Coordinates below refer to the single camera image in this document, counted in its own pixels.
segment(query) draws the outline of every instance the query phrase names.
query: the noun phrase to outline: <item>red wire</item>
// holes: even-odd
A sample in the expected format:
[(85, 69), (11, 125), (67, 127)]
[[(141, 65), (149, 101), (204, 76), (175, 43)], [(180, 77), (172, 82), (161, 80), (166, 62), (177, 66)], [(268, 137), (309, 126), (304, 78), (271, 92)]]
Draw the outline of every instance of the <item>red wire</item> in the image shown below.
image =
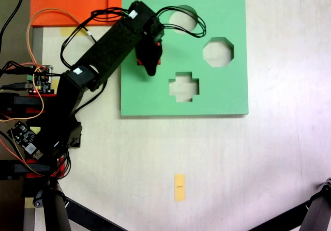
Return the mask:
[(1, 139), (0, 139), (0, 142), (3, 145), (3, 147), (7, 149), (8, 152), (10, 152), (12, 155), (14, 155), (16, 158), (18, 158), (24, 164), (24, 161), (20, 157), (18, 157), (15, 153), (10, 151), (10, 149), (3, 143), (3, 141)]

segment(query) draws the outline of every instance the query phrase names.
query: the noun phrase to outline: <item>green shape sorter board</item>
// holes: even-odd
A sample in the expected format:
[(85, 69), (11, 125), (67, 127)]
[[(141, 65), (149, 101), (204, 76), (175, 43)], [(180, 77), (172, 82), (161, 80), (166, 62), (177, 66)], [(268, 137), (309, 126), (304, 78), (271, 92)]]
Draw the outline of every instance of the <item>green shape sorter board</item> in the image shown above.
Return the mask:
[[(134, 1), (123, 0), (123, 8), (128, 9)], [(139, 1), (154, 12), (165, 6), (190, 6), (205, 21), (207, 35), (195, 38), (166, 29), (161, 64), (153, 77), (137, 65), (135, 50), (131, 51), (121, 69), (121, 115), (248, 114), (245, 0)], [(162, 14), (161, 23), (169, 23), (171, 14)], [(197, 25), (193, 32), (199, 31)], [(225, 67), (212, 67), (203, 59), (203, 48), (217, 39), (233, 48), (233, 59)], [(176, 102), (176, 97), (170, 96), (169, 81), (177, 73), (191, 73), (199, 80), (199, 94), (191, 102)]]

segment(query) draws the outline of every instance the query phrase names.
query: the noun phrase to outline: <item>yellow tape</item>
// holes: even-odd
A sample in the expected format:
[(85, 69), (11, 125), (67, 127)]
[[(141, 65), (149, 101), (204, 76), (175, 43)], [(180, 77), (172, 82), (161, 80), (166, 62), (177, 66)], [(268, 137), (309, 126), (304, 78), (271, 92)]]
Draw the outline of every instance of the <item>yellow tape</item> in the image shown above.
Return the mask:
[[(70, 36), (76, 27), (60, 27), (61, 36)], [(87, 36), (85, 30), (81, 29), (76, 36)]]
[(57, 87), (58, 87), (58, 83), (60, 82), (60, 80), (55, 80), (55, 79), (52, 79), (52, 82), (51, 82), (51, 89), (54, 90), (54, 93), (56, 94), (57, 93)]
[(185, 175), (175, 174), (175, 202), (181, 202), (185, 200)]
[(34, 209), (35, 206), (33, 205), (33, 197), (26, 197), (24, 199), (24, 208), (25, 209)]
[(30, 127), (30, 129), (32, 130), (32, 132), (34, 132), (35, 134), (38, 134), (40, 132), (40, 127)]

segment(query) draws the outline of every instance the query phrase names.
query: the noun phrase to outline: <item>floor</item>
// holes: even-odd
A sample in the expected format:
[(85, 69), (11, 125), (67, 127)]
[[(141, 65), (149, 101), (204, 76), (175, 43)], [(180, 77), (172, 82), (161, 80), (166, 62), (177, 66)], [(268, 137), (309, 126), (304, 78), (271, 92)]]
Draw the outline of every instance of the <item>floor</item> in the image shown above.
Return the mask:
[[(15, 9), (18, 0), (0, 0), (0, 27), (6, 22)], [(30, 0), (23, 0), (20, 9), (6, 28), (2, 39), (2, 50), (0, 53), (0, 67), (9, 60), (17, 62), (30, 61), (26, 49), (25, 33), (29, 22)], [(0, 83), (6, 84), (20, 80), (19, 76), (3, 76)], [(6, 131), (6, 125), (1, 124), (0, 129)], [(2, 147), (0, 148), (1, 160), (11, 160), (11, 156)], [(22, 194), (22, 180), (0, 181), (0, 231), (23, 230), (24, 198)]]

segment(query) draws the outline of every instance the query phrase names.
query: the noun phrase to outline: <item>circular hole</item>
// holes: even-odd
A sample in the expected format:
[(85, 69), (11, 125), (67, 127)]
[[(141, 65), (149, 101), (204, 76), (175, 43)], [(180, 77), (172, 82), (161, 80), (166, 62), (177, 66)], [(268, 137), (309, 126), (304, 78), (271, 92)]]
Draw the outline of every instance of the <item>circular hole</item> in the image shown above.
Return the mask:
[[(197, 12), (192, 7), (188, 5), (179, 5), (179, 7), (184, 8), (186, 13), (192, 16), (197, 16)], [(169, 23), (178, 25), (192, 32), (194, 28), (197, 26), (197, 19), (193, 19), (189, 15), (182, 13), (180, 11), (174, 11), (170, 16)], [(174, 31), (179, 34), (185, 33), (184, 31), (176, 30), (176, 29), (174, 29)]]

